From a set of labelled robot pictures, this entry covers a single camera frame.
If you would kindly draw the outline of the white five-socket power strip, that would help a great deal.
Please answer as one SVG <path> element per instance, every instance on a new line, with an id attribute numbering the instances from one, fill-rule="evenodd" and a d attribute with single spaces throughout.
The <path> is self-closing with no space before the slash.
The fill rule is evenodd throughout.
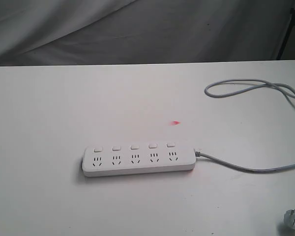
<path id="1" fill-rule="evenodd" d="M 178 141 L 102 143 L 86 148 L 82 170 L 86 177 L 189 171 L 194 149 Z"/>

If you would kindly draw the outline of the grey backdrop cloth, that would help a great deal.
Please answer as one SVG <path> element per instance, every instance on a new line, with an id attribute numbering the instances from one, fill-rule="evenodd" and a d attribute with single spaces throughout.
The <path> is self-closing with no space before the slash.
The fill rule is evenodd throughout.
<path id="1" fill-rule="evenodd" d="M 275 59 L 294 0 L 0 0 L 0 66 Z"/>

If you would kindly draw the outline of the black stand pole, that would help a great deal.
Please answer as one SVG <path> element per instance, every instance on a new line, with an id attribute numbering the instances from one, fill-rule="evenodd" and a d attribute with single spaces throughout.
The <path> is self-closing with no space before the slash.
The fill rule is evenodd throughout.
<path id="1" fill-rule="evenodd" d="M 286 29 L 284 38 L 283 38 L 282 43 L 280 45 L 279 51 L 277 53 L 276 60 L 281 59 L 281 57 L 282 57 L 282 55 L 284 53 L 284 50 L 286 48 L 286 45 L 288 43 L 289 37 L 291 35 L 291 32 L 293 30 L 293 27 L 295 25 L 295 5 L 290 9 L 289 13 L 290 13 L 290 16 L 291 16 L 290 21 L 288 23 L 288 27 Z"/>

